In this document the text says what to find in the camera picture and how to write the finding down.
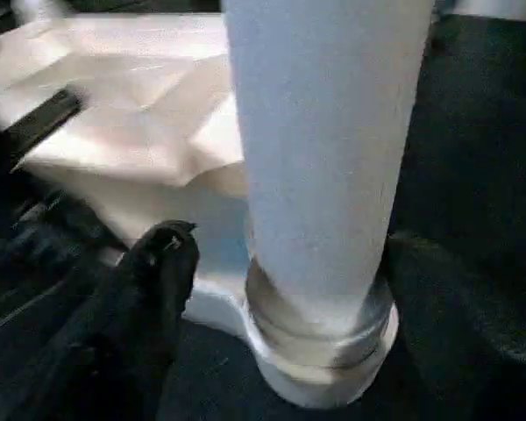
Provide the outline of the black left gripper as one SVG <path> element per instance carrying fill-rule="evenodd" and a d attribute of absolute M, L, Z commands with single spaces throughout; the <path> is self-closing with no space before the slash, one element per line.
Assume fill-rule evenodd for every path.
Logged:
<path fill-rule="evenodd" d="M 73 90 L 60 89 L 13 125 L 0 129 L 0 179 L 49 135 L 82 111 L 84 101 Z"/>

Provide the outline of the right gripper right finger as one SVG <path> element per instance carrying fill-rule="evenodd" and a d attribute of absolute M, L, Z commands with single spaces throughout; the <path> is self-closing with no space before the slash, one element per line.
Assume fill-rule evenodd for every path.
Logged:
<path fill-rule="evenodd" d="M 391 236 L 386 275 L 435 420 L 526 420 L 526 282 Z"/>

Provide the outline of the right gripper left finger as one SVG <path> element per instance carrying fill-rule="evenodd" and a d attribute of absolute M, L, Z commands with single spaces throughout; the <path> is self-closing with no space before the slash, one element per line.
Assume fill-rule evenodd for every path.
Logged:
<path fill-rule="evenodd" d="M 168 220 L 124 254 L 25 373 L 10 420 L 154 420 L 200 251 Z"/>

